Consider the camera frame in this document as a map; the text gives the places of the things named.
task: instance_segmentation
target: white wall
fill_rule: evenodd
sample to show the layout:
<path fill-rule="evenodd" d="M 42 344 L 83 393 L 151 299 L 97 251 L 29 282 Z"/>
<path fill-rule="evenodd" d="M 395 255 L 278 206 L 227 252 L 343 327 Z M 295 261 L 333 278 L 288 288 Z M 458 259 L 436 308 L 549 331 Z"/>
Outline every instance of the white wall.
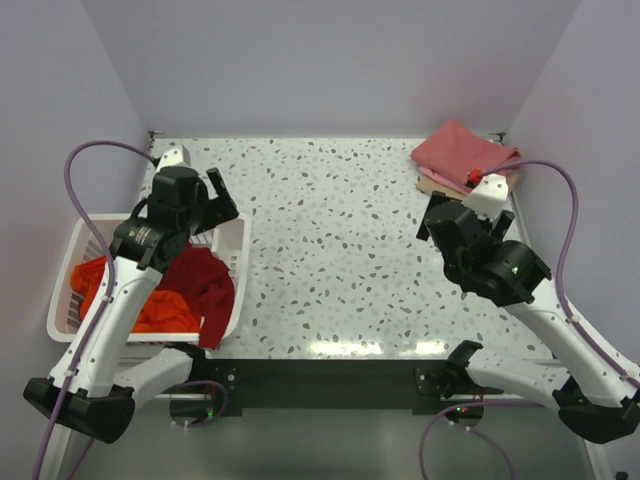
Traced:
<path fill-rule="evenodd" d="M 581 210 L 566 269 L 573 302 L 640 362 L 640 3 L 583 0 L 509 131 L 525 157 L 574 177 Z M 569 218 L 563 181 L 541 167 L 518 187 L 533 245 L 555 265 Z M 611 444 L 614 466 L 640 474 L 640 432 Z"/>
<path fill-rule="evenodd" d="M 76 218 L 65 157 L 97 138 L 144 147 L 146 132 L 78 0 L 5 2 L 0 65 L 0 477 L 27 478 L 45 422 L 22 390 L 60 353 L 45 311 Z M 87 152 L 74 175 L 80 198 L 90 211 L 126 210 L 143 165 Z"/>
<path fill-rule="evenodd" d="M 174 136 L 424 135 L 515 118 L 579 0 L 83 0 Z"/>

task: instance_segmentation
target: laundry basket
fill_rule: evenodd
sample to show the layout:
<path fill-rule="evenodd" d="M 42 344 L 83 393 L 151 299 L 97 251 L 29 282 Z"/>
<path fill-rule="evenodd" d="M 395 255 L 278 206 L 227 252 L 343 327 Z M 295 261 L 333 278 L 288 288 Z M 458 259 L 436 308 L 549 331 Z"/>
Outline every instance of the laundry basket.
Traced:
<path fill-rule="evenodd" d="M 90 215 L 100 233 L 110 241 L 116 227 L 129 218 L 126 214 Z M 211 248 L 213 254 L 229 267 L 229 275 L 235 287 L 235 300 L 229 324 L 223 338 L 229 336 L 240 319 L 242 301 L 249 271 L 249 245 L 251 217 L 241 213 L 230 222 L 219 225 L 213 231 L 191 237 L 195 247 Z M 98 242 L 82 219 L 78 220 L 64 256 L 60 273 L 53 289 L 47 332 L 58 342 L 71 343 L 80 328 L 78 308 L 83 297 L 71 290 L 71 274 L 76 265 L 102 256 Z M 189 342 L 197 344 L 197 333 L 132 333 L 127 342 L 134 344 L 162 344 Z"/>

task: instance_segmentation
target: table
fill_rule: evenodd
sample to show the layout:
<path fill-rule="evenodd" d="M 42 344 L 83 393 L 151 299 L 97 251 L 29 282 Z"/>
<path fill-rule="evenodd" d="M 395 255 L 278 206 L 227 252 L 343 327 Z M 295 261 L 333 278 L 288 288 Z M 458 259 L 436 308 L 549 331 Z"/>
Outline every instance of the table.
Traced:
<path fill-rule="evenodd" d="M 217 357 L 443 359 L 470 339 L 551 358 L 508 313 L 448 282 L 435 247 L 416 240 L 429 199 L 409 158 L 420 142 L 155 139 L 156 156 L 184 145 L 205 179 L 219 168 L 239 210 L 253 216 L 241 320 Z M 515 224 L 507 238 L 520 239 Z"/>

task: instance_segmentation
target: red cloth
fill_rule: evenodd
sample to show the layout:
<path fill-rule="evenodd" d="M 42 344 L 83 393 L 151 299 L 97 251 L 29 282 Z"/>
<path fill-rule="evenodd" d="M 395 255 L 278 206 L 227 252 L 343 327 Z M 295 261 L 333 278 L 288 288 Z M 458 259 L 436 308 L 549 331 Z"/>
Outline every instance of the red cloth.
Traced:
<path fill-rule="evenodd" d="M 93 301 L 105 268 L 105 257 L 77 265 L 71 288 L 84 296 L 80 318 Z M 227 266 L 209 249 L 187 244 L 145 303 L 133 333 L 197 333 L 201 347 L 215 348 L 227 328 L 235 291 Z"/>
<path fill-rule="evenodd" d="M 206 248 L 187 244 L 162 278 L 158 290 L 178 292 L 189 308 L 204 316 L 199 346 L 218 346 L 229 324 L 235 296 L 229 268 L 224 262 Z"/>
<path fill-rule="evenodd" d="M 477 137 L 456 120 L 447 120 L 411 152 L 411 158 L 464 188 L 472 170 L 484 171 L 517 160 L 520 152 Z"/>

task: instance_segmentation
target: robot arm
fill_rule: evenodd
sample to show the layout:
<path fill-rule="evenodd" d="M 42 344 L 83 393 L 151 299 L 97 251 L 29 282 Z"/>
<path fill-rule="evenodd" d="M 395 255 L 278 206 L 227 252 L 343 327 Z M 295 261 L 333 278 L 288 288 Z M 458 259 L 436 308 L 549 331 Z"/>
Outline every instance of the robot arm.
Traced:
<path fill-rule="evenodd" d="M 433 238 L 447 279 L 504 307 L 542 340 L 562 367 L 509 358 L 465 341 L 446 362 L 449 390 L 473 383 L 518 394 L 558 411 L 565 425 L 594 443 L 633 433 L 640 423 L 640 393 L 629 379 L 639 379 L 640 368 L 575 307 L 567 318 L 549 267 L 527 245 L 503 240 L 513 220 L 512 213 L 500 211 L 507 194 L 505 178 L 495 174 L 482 179 L 463 202 L 435 193 L 418 238 Z M 597 354 L 576 323 L 626 374 Z"/>
<path fill-rule="evenodd" d="M 68 370 L 70 359 L 81 348 L 88 321 L 82 323 L 49 377 L 30 379 L 24 390 L 25 399 L 50 417 L 65 380 L 71 377 L 57 422 L 105 443 L 114 442 L 124 433 L 136 409 L 187 380 L 194 359 L 204 357 L 197 347 L 168 345 L 150 360 L 116 373 L 140 310 L 190 236 L 238 216 L 218 170 L 207 171 L 217 193 L 217 198 L 209 199 L 205 183 L 187 164 L 185 150 L 176 148 L 165 153 L 148 199 L 116 228 L 109 247 L 114 257 L 115 288 L 107 298 L 109 271 L 105 269 L 87 319 L 94 317 L 104 300 L 108 304 L 75 371 Z M 139 217 L 145 206 L 147 216 Z"/>

